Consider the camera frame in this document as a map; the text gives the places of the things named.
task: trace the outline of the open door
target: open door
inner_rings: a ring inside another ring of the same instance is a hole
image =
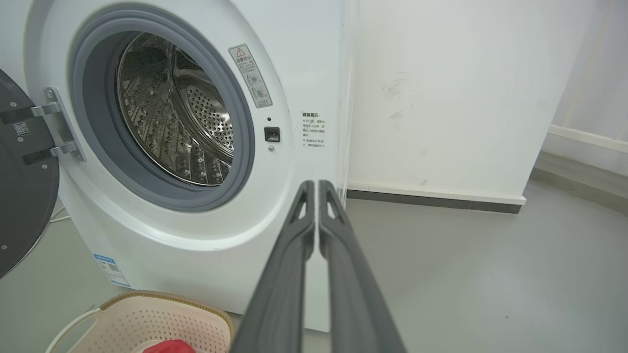
[[[59,150],[43,115],[0,70],[0,278],[34,248],[57,200]]]

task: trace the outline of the qr code sticker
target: qr code sticker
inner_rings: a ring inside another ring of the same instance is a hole
[[[15,128],[15,131],[18,132],[18,136],[24,136],[31,133],[31,131],[28,129],[28,125],[26,125],[25,122],[13,124],[13,127]]]

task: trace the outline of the white handle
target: white handle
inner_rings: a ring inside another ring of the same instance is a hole
[[[55,337],[55,339],[52,340],[52,343],[48,346],[46,353],[55,352],[57,349],[57,346],[59,345],[59,342],[61,342],[74,328],[76,328],[76,326],[80,325],[83,321],[87,320],[88,318],[91,318],[94,316],[100,317],[100,313],[102,313],[102,310],[100,308],[96,308],[94,310],[90,310],[84,313],[83,315],[75,318],[63,330],[61,330],[61,332],[59,332],[59,334]],[[98,320],[96,320],[92,324],[92,326],[90,326],[90,328],[87,329],[87,331],[85,331],[83,336],[81,336],[81,338],[72,346],[72,348],[74,348],[74,346],[78,344],[85,337],[85,335],[87,335],[94,328],[94,326],[96,326],[97,323],[98,323]]]

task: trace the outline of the washing machine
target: washing machine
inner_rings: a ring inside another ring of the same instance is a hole
[[[58,190],[98,280],[244,313],[300,183],[344,194],[355,4],[1,6],[0,276]],[[328,330],[317,252],[306,278],[305,325]]]

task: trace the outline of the woven brown rim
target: woven brown rim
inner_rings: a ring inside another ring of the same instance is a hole
[[[230,334],[230,342],[229,345],[231,345],[231,343],[233,343],[234,337],[236,336],[236,327],[234,326],[234,322],[233,320],[231,320],[231,316],[229,316],[229,314],[224,311],[223,309],[219,308],[219,307],[215,307],[213,305],[208,305],[200,300],[194,300],[194,299],[189,299],[186,298],[182,295],[174,295],[174,294],[170,294],[170,293],[164,293],[161,291],[151,291],[151,290],[132,290],[132,291],[128,291],[125,293],[122,293],[118,296],[115,296],[107,301],[105,301],[101,306],[100,309],[102,311],[104,311],[105,309],[109,308],[110,306],[112,306],[113,304],[124,300],[126,298],[130,298],[132,296],[146,296],[148,298],[157,298],[157,299],[164,299],[164,300],[171,300],[171,301],[176,301],[177,303],[181,303],[181,304],[186,304],[186,305],[190,305],[191,307],[195,307],[195,308],[199,308],[201,310],[205,310],[206,312],[212,313],[218,317],[220,317],[222,320],[225,320],[225,322],[227,323],[227,326],[229,326],[229,334]]]

